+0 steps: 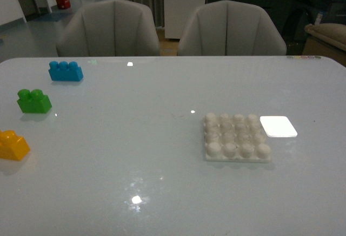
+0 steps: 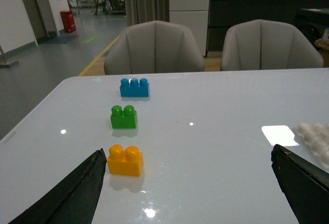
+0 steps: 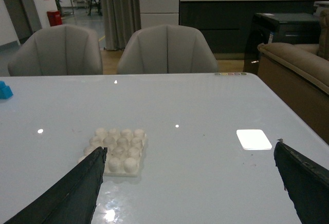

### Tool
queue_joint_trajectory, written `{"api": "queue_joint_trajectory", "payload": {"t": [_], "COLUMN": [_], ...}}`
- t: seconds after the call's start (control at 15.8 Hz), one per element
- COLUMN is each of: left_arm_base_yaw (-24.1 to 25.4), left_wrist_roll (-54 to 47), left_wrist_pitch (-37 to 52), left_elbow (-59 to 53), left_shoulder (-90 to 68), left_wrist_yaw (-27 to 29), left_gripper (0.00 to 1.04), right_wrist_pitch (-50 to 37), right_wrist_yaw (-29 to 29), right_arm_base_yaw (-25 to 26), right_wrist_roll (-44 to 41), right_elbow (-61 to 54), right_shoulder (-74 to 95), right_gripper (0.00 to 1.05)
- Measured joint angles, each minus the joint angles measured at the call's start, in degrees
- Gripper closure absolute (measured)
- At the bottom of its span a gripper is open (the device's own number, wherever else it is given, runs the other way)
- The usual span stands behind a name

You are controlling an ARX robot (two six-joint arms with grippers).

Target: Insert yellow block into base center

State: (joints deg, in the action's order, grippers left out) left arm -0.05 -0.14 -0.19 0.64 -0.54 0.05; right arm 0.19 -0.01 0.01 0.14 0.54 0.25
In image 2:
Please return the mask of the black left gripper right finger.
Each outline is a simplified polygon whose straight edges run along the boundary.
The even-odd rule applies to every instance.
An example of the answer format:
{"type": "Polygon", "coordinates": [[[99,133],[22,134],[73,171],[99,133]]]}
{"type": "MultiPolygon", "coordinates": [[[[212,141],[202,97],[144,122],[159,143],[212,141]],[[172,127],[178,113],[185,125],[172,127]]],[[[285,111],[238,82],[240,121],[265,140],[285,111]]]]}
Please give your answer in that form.
{"type": "Polygon", "coordinates": [[[272,169],[299,223],[328,223],[328,173],[276,144],[272,169]]]}

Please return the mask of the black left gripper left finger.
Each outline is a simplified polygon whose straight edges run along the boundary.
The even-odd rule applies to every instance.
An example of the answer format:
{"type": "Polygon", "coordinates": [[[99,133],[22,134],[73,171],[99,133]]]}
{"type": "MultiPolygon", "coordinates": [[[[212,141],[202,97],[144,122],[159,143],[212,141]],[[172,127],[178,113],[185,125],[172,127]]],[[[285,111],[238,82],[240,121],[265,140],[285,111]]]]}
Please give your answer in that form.
{"type": "Polygon", "coordinates": [[[95,151],[11,223],[91,223],[105,166],[104,150],[95,151]]]}

